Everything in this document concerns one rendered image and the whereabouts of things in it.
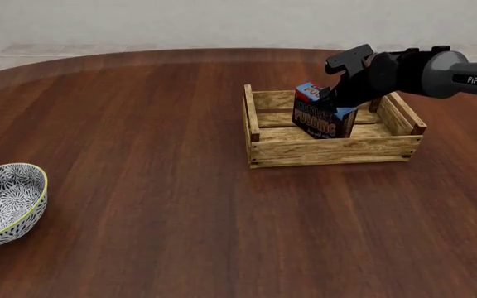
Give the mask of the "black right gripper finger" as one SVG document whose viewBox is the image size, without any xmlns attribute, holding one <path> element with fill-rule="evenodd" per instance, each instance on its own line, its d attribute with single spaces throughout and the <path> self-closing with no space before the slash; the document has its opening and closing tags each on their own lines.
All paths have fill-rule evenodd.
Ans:
<svg viewBox="0 0 477 298">
<path fill-rule="evenodd" d="M 338 89 L 325 88 L 320 90 L 319 103 L 336 103 L 338 101 Z"/>
<path fill-rule="evenodd" d="M 357 101 L 333 99 L 333 100 L 330 101 L 330 106 L 334 109 L 355 108 L 355 107 L 359 106 L 359 103 Z"/>
</svg>

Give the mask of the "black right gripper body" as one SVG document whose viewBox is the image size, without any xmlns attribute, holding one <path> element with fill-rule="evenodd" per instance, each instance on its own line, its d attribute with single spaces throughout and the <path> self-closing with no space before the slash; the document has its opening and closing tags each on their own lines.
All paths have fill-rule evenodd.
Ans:
<svg viewBox="0 0 477 298">
<path fill-rule="evenodd" d="M 360 105 L 384 96 L 388 91 L 388 77 L 363 70 L 348 79 L 342 79 L 335 89 L 339 92 L 338 99 L 357 101 Z"/>
</svg>

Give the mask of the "chocolate pudding box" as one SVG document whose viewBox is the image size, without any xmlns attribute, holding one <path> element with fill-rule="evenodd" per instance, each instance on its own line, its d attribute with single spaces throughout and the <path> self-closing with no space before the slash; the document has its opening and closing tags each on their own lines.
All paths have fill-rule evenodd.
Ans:
<svg viewBox="0 0 477 298">
<path fill-rule="evenodd" d="M 296 86 L 292 122 L 315 139 L 349 138 L 357 108 L 322 108 L 320 86 L 307 82 Z"/>
</svg>

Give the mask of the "wooden slat tray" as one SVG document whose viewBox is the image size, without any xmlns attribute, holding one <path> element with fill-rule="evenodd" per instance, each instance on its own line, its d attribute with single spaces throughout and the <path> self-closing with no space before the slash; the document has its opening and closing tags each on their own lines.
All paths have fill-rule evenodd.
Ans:
<svg viewBox="0 0 477 298">
<path fill-rule="evenodd" d="M 292 122 L 293 91 L 243 87 L 243 128 L 251 168 L 409 161 L 426 124 L 396 93 L 358 108 L 348 138 L 315 139 Z"/>
</svg>

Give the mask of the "black and white patterned bowl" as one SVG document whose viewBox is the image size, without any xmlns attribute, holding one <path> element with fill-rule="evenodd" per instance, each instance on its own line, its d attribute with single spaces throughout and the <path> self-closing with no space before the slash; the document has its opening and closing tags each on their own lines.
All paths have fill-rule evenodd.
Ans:
<svg viewBox="0 0 477 298">
<path fill-rule="evenodd" d="M 46 210 L 48 177 L 30 163 L 0 166 L 0 245 L 17 240 L 34 228 Z"/>
</svg>

